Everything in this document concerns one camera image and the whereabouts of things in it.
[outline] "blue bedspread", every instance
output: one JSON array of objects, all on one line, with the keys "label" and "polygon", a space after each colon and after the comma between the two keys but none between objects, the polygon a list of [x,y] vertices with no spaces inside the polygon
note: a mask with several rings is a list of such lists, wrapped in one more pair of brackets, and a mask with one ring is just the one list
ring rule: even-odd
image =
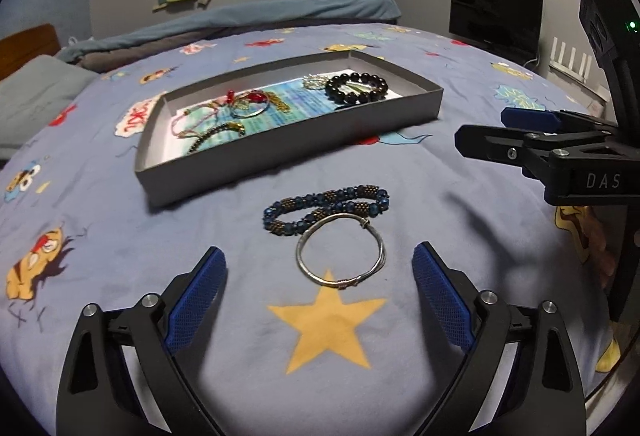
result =
[{"label": "blue bedspread", "polygon": [[[136,103],[334,44],[366,45],[443,86],[439,119],[170,209],[147,205],[133,162],[135,132],[152,104]],[[478,289],[518,305],[556,302],[591,390],[611,332],[604,294],[571,235],[556,227],[539,182],[454,147],[462,124],[500,125],[505,106],[584,111],[506,64],[418,30],[329,25],[201,42],[96,79],[0,171],[1,188],[9,186],[0,199],[0,363],[25,404],[53,434],[60,371],[82,307],[129,307],[161,292],[211,245],[226,254],[228,281],[215,320],[206,319],[180,363],[228,436],[412,434],[460,362],[434,315],[420,309],[411,257],[422,241]],[[368,183],[391,196],[390,209],[372,220],[386,266],[357,288],[319,289],[296,267],[296,239],[263,230],[262,211],[287,196]],[[316,273],[350,277],[375,260],[370,236],[344,223],[307,245]],[[135,366],[133,378],[144,400]]]}]

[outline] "black screen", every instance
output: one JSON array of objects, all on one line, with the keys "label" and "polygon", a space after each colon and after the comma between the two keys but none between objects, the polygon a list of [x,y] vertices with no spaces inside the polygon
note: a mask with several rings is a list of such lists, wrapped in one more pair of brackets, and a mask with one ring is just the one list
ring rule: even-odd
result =
[{"label": "black screen", "polygon": [[449,32],[538,57],[543,0],[451,0]]}]

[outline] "jewelry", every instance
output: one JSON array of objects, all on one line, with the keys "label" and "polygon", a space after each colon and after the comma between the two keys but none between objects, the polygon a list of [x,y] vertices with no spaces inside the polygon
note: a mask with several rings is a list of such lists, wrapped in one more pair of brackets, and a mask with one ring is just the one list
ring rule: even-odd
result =
[{"label": "jewelry", "polygon": [[[171,121],[171,134],[178,139],[189,139],[192,137],[199,137],[200,134],[196,131],[196,128],[202,125],[203,123],[205,123],[206,121],[208,121],[212,117],[217,118],[219,107],[220,107],[220,104],[218,104],[215,101],[211,101],[204,104],[198,104],[197,106],[193,106],[193,108],[185,109],[185,111],[182,112],[182,115],[178,115]],[[178,122],[180,122],[183,118],[193,113],[196,109],[201,109],[201,108],[211,108],[213,109],[213,111],[208,115],[206,115],[205,117],[203,117],[201,120],[199,120],[194,126],[191,127],[191,129],[184,129],[183,131],[175,130],[175,126],[177,126]]]},{"label": "jewelry", "polygon": [[240,133],[241,137],[244,137],[245,129],[242,124],[238,124],[237,122],[225,122],[224,124],[220,124],[220,126],[210,127],[203,134],[200,135],[200,138],[193,142],[193,145],[190,147],[187,152],[188,155],[191,153],[195,153],[203,143],[209,140],[213,135],[217,135],[218,133],[222,133],[222,131],[237,131]]},{"label": "jewelry", "polygon": [[272,91],[266,91],[264,92],[268,98],[269,101],[276,106],[276,109],[278,111],[280,111],[281,113],[289,113],[291,111],[290,106],[284,102],[280,97],[278,97],[274,92]]},{"label": "jewelry", "polygon": [[326,75],[305,75],[302,77],[302,87],[306,90],[324,90],[329,82]]},{"label": "jewelry", "polygon": [[[249,101],[251,103],[266,103],[266,106],[264,108],[258,109],[257,111],[254,111],[253,113],[249,113],[248,115],[240,115],[237,111],[238,104],[242,103],[243,101]],[[262,90],[252,90],[249,93],[246,93],[239,97],[235,95],[232,96],[231,102],[229,104],[229,111],[231,112],[231,116],[235,119],[250,119],[252,117],[257,117],[258,115],[261,115],[262,113],[267,111],[270,105],[271,101],[269,100],[269,96],[265,92],[263,92]]]},{"label": "jewelry", "polygon": [[[321,277],[318,277],[315,273],[311,272],[311,270],[309,270],[306,267],[305,262],[302,260],[302,249],[304,248],[306,242],[311,237],[311,235],[314,232],[316,232],[316,230],[320,229],[320,227],[322,227],[323,225],[326,225],[327,223],[330,223],[332,221],[335,221],[341,218],[349,218],[349,219],[356,220],[357,222],[360,223],[360,226],[363,229],[367,229],[371,233],[371,235],[374,238],[376,238],[376,241],[378,242],[378,260],[367,272],[361,273],[356,277],[351,277],[350,279],[341,279],[340,281],[328,281],[328,280],[322,279]],[[385,249],[385,244],[382,241],[382,237],[380,236],[378,231],[375,228],[373,228],[373,226],[371,226],[371,222],[369,221],[368,218],[356,216],[355,214],[338,213],[338,214],[332,214],[331,216],[322,218],[317,223],[314,223],[310,228],[308,228],[304,232],[304,234],[302,234],[302,236],[300,236],[300,239],[298,240],[298,244],[296,246],[296,261],[298,262],[298,267],[300,268],[300,270],[302,270],[302,272],[309,279],[311,279],[314,283],[316,283],[316,285],[328,286],[329,288],[337,288],[338,290],[344,290],[348,286],[357,286],[358,283],[362,283],[365,279],[367,279],[368,277],[371,277],[373,274],[380,271],[382,267],[385,266],[386,249]]]},{"label": "jewelry", "polygon": [[[356,198],[375,200],[373,203],[353,201]],[[309,207],[318,207],[298,222],[283,222],[277,219],[281,214],[299,211]],[[308,228],[320,220],[338,213],[355,214],[358,217],[375,218],[389,209],[389,194],[376,185],[358,185],[331,190],[318,194],[307,194],[295,198],[284,198],[274,202],[264,210],[262,223],[265,230],[277,236],[293,236],[303,234]]]},{"label": "jewelry", "polygon": [[[345,86],[353,91],[343,91],[342,88]],[[383,99],[389,91],[389,86],[382,77],[354,72],[331,77],[325,84],[324,91],[335,103],[356,105]]]}]

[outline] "cable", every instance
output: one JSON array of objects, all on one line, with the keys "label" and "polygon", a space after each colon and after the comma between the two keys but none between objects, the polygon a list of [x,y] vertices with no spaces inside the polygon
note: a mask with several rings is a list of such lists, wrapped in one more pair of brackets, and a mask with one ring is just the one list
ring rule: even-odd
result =
[{"label": "cable", "polygon": [[584,399],[584,403],[589,402],[589,400],[591,400],[610,380],[610,378],[613,376],[613,374],[616,372],[616,370],[618,369],[618,367],[620,367],[620,364],[626,359],[626,357],[628,356],[628,354],[636,347],[636,342],[638,342],[638,336],[640,335],[640,329],[636,330],[636,334],[633,336],[633,338],[630,340],[629,344],[626,346],[625,351],[622,353],[622,356],[620,356],[620,359],[618,360],[618,362],[615,363],[615,365],[611,368],[611,371],[609,371],[607,373],[607,376],[604,377],[604,379],[602,380],[601,383],[599,383],[595,389],[593,389],[588,395],[587,397]]}]

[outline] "pillow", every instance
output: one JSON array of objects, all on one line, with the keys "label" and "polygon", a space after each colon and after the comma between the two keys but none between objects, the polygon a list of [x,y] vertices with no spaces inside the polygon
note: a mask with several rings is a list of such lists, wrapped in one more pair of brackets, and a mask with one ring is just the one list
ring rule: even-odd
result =
[{"label": "pillow", "polygon": [[38,55],[0,81],[0,160],[8,160],[73,101],[97,73]]}]

